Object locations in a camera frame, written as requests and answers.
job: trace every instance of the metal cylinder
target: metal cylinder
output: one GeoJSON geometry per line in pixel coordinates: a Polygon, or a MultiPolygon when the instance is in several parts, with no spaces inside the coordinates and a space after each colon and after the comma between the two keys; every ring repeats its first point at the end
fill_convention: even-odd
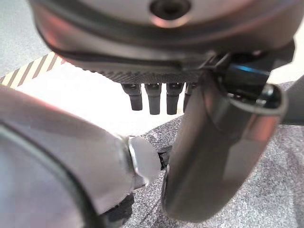
{"type": "MultiPolygon", "coordinates": [[[[98,214],[119,204],[160,172],[157,152],[143,139],[129,141],[113,135],[3,86],[0,124],[25,135],[63,163],[84,186],[98,214]],[[133,145],[132,156],[129,144],[133,145]]],[[[84,225],[58,179],[24,148],[3,136],[0,170],[0,227],[84,225]]]]}
{"type": "Polygon", "coordinates": [[[268,85],[255,102],[228,96],[214,77],[194,90],[170,154],[162,203],[169,217],[200,222],[235,195],[287,109],[268,85]]]}

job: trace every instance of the striped tape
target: striped tape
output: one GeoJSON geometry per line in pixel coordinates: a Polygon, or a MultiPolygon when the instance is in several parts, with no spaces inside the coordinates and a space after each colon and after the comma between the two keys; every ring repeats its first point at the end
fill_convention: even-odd
{"type": "Polygon", "coordinates": [[[50,52],[47,55],[22,66],[18,70],[10,72],[4,77],[1,77],[0,84],[14,89],[64,63],[65,60],[56,55],[54,52],[50,52]]]}

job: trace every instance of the screw hole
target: screw hole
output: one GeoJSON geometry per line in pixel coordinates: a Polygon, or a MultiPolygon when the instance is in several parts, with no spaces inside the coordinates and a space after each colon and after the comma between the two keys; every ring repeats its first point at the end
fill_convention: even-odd
{"type": "Polygon", "coordinates": [[[150,6],[151,13],[164,20],[176,20],[189,10],[190,3],[187,0],[156,0],[150,6]]]}

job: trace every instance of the white surface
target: white surface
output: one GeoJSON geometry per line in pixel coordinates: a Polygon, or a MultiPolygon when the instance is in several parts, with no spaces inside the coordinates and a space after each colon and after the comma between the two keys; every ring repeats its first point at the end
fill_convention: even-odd
{"type": "MultiPolygon", "coordinates": [[[[304,75],[304,24],[296,35],[294,61],[273,71],[269,82],[295,81],[304,75]]],[[[17,88],[61,109],[78,115],[100,127],[121,135],[140,135],[182,114],[183,94],[178,115],[166,114],[166,89],[162,88],[161,114],[150,115],[145,89],[143,111],[132,111],[129,96],[120,84],[97,73],[64,64],[17,88]]]]}

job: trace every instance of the hazard tape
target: hazard tape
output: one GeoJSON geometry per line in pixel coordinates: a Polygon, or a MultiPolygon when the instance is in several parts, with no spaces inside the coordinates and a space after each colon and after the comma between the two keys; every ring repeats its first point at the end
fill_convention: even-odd
{"type": "Polygon", "coordinates": [[[64,63],[65,60],[54,52],[50,52],[47,55],[8,73],[4,77],[1,77],[0,84],[14,89],[64,63]]]}

